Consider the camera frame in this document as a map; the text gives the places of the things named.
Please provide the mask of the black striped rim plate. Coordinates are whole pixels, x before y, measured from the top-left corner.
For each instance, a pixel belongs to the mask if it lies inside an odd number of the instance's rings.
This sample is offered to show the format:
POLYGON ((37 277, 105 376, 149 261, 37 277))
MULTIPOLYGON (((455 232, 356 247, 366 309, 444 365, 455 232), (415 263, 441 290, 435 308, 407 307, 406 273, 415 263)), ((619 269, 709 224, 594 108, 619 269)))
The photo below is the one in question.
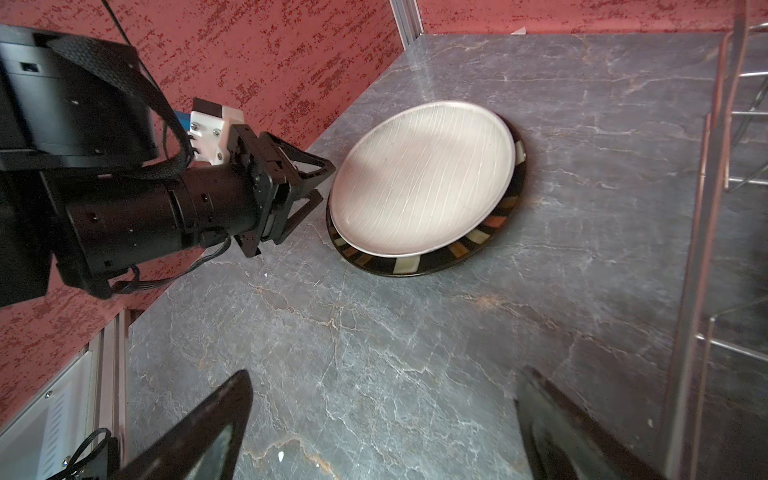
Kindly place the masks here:
POLYGON ((469 233, 449 245, 425 254, 392 258, 375 256, 364 253, 342 238, 332 220, 330 207, 327 206, 326 228, 336 251, 349 264, 367 273, 389 278, 409 278, 429 275, 456 266, 488 247, 504 227, 512 222, 515 216, 514 210, 520 204, 527 174, 528 155, 523 137, 509 120, 503 116, 501 119, 514 140, 518 162, 500 202, 469 233))

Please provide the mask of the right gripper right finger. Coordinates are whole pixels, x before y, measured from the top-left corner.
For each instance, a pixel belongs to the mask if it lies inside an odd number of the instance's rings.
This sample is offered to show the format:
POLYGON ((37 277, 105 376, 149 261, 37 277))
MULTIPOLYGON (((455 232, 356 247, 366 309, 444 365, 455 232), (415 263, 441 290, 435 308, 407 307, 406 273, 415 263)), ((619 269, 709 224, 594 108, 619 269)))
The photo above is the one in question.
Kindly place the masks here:
POLYGON ((537 370, 518 378, 515 406, 535 479, 661 479, 537 370))

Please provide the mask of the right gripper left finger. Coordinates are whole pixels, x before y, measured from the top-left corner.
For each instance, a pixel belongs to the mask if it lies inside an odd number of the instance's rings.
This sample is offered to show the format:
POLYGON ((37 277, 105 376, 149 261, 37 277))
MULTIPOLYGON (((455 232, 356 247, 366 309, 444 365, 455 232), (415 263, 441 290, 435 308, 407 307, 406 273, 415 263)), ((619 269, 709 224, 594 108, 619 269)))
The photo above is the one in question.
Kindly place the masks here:
POLYGON ((253 403, 246 370, 222 383, 114 479, 231 479, 253 403))

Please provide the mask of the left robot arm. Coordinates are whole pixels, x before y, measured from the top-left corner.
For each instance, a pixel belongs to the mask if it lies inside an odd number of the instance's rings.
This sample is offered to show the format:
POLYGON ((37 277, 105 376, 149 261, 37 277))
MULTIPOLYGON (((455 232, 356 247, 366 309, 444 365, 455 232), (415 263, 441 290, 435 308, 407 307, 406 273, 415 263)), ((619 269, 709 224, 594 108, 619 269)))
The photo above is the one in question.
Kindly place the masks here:
POLYGON ((242 122, 205 146, 130 45, 1 29, 1 302, 64 284, 107 300, 162 286, 142 263, 281 243, 333 164, 242 122))

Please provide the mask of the large plain white plate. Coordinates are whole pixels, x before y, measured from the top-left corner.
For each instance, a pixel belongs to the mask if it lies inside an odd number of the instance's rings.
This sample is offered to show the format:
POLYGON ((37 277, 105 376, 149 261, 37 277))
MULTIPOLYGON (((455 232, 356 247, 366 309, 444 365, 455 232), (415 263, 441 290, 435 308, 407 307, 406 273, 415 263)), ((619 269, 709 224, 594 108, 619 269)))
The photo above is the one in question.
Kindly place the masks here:
POLYGON ((488 217, 522 160, 521 143, 491 110, 461 101, 419 105, 349 151, 331 187, 330 218, 364 253, 429 253, 488 217))

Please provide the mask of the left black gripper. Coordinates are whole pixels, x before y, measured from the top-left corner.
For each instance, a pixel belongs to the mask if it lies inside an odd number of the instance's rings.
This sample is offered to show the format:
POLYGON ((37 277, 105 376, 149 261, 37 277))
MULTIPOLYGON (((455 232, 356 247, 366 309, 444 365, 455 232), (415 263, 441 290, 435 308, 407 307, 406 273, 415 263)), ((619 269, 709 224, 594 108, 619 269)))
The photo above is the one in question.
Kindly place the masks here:
POLYGON ((243 254, 260 254, 259 245, 283 243, 323 200, 316 189, 336 167, 268 132, 245 124, 231 128, 231 160, 245 171, 254 206, 254 224, 235 236, 243 254))

